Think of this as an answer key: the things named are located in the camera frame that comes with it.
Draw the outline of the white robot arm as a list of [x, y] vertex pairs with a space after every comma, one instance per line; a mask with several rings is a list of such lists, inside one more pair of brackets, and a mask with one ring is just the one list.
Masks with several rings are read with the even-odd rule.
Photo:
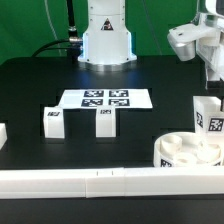
[[[206, 87], [224, 88], [224, 0], [197, 0], [194, 20], [169, 30], [182, 61], [205, 62]], [[125, 25], [125, 0], [88, 0], [88, 28], [78, 61], [96, 71], [116, 71], [137, 60]]]

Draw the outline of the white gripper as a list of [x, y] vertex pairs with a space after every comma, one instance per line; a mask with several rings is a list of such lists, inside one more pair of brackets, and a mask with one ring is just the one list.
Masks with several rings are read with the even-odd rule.
[[197, 54], [205, 63], [207, 90], [224, 90], [224, 33], [197, 41]]

